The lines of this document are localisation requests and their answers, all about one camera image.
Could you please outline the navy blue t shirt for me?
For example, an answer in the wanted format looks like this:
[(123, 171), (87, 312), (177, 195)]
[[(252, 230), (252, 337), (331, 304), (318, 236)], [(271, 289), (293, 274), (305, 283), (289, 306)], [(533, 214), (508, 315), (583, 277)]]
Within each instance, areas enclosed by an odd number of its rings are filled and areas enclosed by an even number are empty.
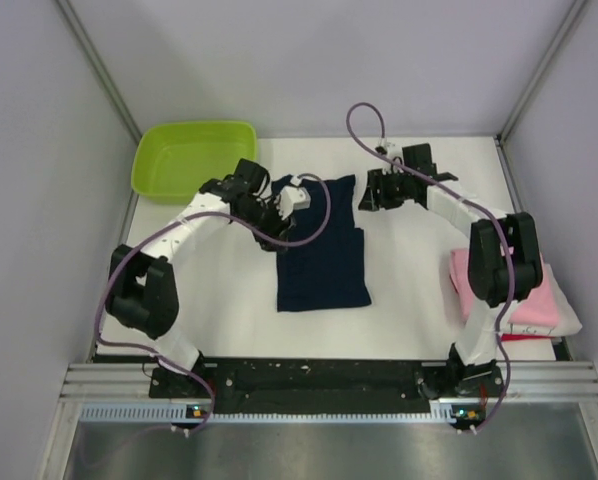
[(279, 312), (362, 308), (371, 304), (365, 284), (365, 232), (355, 224), (356, 177), (325, 182), (331, 198), (328, 224), (310, 243), (277, 256)]

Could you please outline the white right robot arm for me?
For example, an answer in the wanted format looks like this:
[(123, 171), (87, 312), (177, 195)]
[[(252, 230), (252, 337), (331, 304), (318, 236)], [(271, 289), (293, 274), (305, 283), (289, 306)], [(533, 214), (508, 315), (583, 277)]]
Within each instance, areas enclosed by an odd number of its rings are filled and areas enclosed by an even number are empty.
[(413, 201), (449, 222), (469, 241), (467, 277), (473, 295), (468, 319), (451, 345), (445, 367), (420, 382), (430, 399), (466, 396), (498, 374), (499, 330), (543, 281), (534, 218), (484, 206), (449, 172), (439, 172), (429, 144), (402, 148), (391, 156), (387, 142), (375, 155), (388, 167), (367, 173), (362, 211), (390, 210)]

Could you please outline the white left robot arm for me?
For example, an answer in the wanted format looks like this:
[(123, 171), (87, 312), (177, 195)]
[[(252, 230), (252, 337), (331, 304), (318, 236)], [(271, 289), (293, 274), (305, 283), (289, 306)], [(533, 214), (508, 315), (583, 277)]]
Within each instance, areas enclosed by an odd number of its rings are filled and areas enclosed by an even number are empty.
[(206, 374), (195, 366), (201, 352), (176, 325), (180, 302), (175, 262), (236, 219), (261, 233), (254, 239), (262, 250), (283, 251), (295, 226), (293, 214), (308, 207), (310, 197), (297, 177), (265, 197), (260, 190), (268, 180), (267, 169), (241, 159), (232, 174), (203, 183), (167, 231), (138, 251), (121, 245), (111, 256), (114, 283), (105, 300), (106, 312), (153, 341), (150, 352), (173, 371), (171, 384), (184, 396), (199, 394)]

